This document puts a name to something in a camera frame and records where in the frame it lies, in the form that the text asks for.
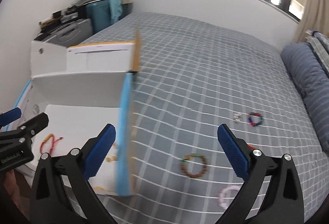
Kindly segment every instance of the silver bolt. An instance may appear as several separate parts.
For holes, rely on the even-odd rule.
[[[71,153],[71,155],[76,156],[76,155],[79,154],[79,152],[80,152],[80,150],[78,148],[74,148],[74,149],[71,150],[70,153]]]
[[[261,156],[262,155],[262,152],[258,149],[253,150],[252,153],[256,156]]]
[[[48,158],[48,154],[47,153],[43,153],[42,155],[41,155],[41,159],[42,160],[46,160]]]
[[[289,154],[285,154],[284,158],[287,160],[287,161],[290,161],[291,160],[291,156]]]

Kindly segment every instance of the blue gripper pad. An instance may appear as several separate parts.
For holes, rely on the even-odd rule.
[[[97,141],[85,158],[85,169],[83,172],[83,177],[86,180],[96,176],[107,153],[116,140],[116,128],[111,124],[107,124],[97,138],[89,139],[87,143],[92,140]]]
[[[237,144],[238,139],[233,135],[226,124],[221,124],[218,127],[217,138],[236,176],[246,181],[249,177],[249,160]]]
[[[4,127],[22,116],[21,110],[17,107],[0,115],[0,126]]]

